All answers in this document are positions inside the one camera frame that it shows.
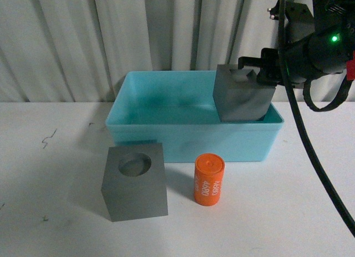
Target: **green led light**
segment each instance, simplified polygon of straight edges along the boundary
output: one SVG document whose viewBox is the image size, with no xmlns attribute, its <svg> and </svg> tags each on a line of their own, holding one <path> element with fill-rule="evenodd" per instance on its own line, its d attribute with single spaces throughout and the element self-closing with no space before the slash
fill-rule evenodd
<svg viewBox="0 0 355 257">
<path fill-rule="evenodd" d="M 337 41 L 339 41 L 339 40 L 340 40 L 340 35 L 339 35 L 339 34 L 334 35 L 334 36 L 331 38 L 331 41 L 332 41 L 332 42 L 337 42 Z"/>
</svg>

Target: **robotic arm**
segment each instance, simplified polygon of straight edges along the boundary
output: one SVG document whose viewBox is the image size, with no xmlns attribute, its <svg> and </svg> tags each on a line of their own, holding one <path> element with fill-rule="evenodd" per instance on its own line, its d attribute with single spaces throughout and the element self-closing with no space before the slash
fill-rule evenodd
<svg viewBox="0 0 355 257">
<path fill-rule="evenodd" d="M 280 17 L 280 1 L 269 8 L 270 18 Z M 288 80 L 303 89 L 308 106 L 317 112 L 338 107 L 347 98 L 355 79 L 355 0 L 313 0 L 314 17 L 305 4 L 286 2 L 285 59 Z M 259 67 L 260 85 L 283 85 L 278 50 L 264 48 L 260 58 L 240 57 L 238 69 Z M 324 75 L 341 74 L 347 69 L 338 96 L 330 106 L 317 108 L 310 96 L 311 82 Z"/>
</svg>

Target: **black mark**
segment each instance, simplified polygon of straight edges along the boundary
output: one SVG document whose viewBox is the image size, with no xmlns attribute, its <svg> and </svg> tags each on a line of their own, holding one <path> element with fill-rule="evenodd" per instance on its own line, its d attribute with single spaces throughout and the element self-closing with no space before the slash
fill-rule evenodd
<svg viewBox="0 0 355 257">
<path fill-rule="evenodd" d="M 45 140 L 52 138 L 52 137 L 55 135 L 55 133 L 57 132 L 57 129 L 58 129 L 58 128 L 55 129 L 55 131 L 53 132 L 52 136 L 50 136 L 50 137 L 45 137 L 45 138 L 42 140 L 42 143 L 45 144 L 45 146 L 43 147 L 43 149 L 48 145 L 48 142 L 45 142 Z"/>
</svg>

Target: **red connector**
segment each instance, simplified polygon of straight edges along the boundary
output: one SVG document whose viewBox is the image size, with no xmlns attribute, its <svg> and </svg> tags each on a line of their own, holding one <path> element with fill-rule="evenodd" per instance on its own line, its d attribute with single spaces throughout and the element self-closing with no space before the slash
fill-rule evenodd
<svg viewBox="0 0 355 257">
<path fill-rule="evenodd" d="M 355 79 L 355 51 L 353 52 L 353 59 L 346 62 L 346 79 Z"/>
</svg>

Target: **black cable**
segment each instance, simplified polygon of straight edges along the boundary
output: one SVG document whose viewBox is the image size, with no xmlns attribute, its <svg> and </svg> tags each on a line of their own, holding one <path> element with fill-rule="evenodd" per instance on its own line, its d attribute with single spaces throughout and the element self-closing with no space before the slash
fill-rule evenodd
<svg viewBox="0 0 355 257">
<path fill-rule="evenodd" d="M 318 156 L 311 144 L 311 141 L 307 135 L 305 125 L 302 120 L 302 116 L 300 113 L 300 109 L 298 108 L 298 104 L 296 101 L 295 94 L 293 92 L 292 84 L 288 80 L 288 68 L 285 58 L 285 0 L 280 0 L 280 17 L 278 23 L 278 53 L 280 59 L 280 68 L 281 68 L 281 75 L 283 79 L 283 83 L 286 88 L 288 100 L 290 101 L 290 106 L 292 110 L 293 117 L 296 122 L 296 126 L 298 132 L 300 134 L 303 146 L 308 154 L 308 157 L 319 177 L 321 180 L 325 190 L 327 191 L 329 197 L 331 198 L 335 208 L 339 212 L 340 216 L 342 217 L 344 223 L 355 237 L 355 222 L 354 219 L 351 217 L 350 213 L 346 209 L 345 205 L 341 201 L 339 195 L 337 194 L 335 188 L 333 187 L 331 181 L 329 180 L 326 172 L 324 171 L 322 164 L 320 163 Z"/>
<path fill-rule="evenodd" d="M 331 101 L 327 106 L 323 108 L 318 108 L 312 101 L 311 98 L 311 83 L 312 80 L 308 79 L 305 82 L 305 85 L 303 87 L 303 97 L 305 99 L 306 104 L 308 105 L 309 108 L 311 108 L 315 112 L 327 112 L 334 110 L 335 108 L 338 108 L 339 105 L 341 105 L 343 102 L 346 101 L 348 98 L 349 90 L 351 87 L 351 84 L 353 83 L 353 80 L 347 80 L 346 76 L 343 79 L 342 84 L 339 87 L 339 91 L 337 95 L 335 96 L 334 100 Z"/>
</svg>

